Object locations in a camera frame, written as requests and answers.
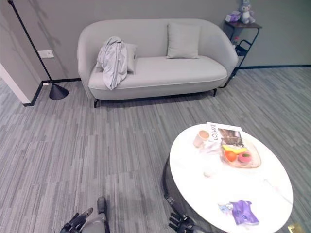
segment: magazine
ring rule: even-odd
[[[209,133],[209,141],[221,143],[222,139],[227,141],[231,140],[234,143],[234,138],[236,141],[241,141],[242,128],[233,125],[223,125],[218,123],[206,122],[207,132]]]

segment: electrical socket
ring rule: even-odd
[[[54,55],[52,53],[52,50],[42,50],[38,51],[41,58],[53,58]]]

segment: round coffee table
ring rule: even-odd
[[[207,222],[229,233],[274,233],[288,220],[293,208],[290,179],[277,157],[260,141],[242,132],[261,157],[258,168],[233,168],[220,160],[220,146],[214,154],[193,145],[206,124],[195,125],[173,142],[170,168],[174,182],[187,203]],[[204,172],[214,174],[206,177]],[[255,226],[237,226],[231,214],[223,213],[218,204],[248,200],[259,220]]]

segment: gray sofa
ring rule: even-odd
[[[166,58],[169,22],[201,25],[199,59]],[[128,74],[111,91],[95,64],[103,42],[114,35],[138,48],[135,74]],[[84,28],[78,42],[78,71],[90,99],[125,100],[209,91],[225,84],[237,62],[224,32],[202,19],[99,21]]]

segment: purple wrapper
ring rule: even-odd
[[[259,224],[258,219],[255,217],[251,211],[251,202],[240,200],[238,202],[230,202],[233,205],[232,215],[237,225],[240,224]]]

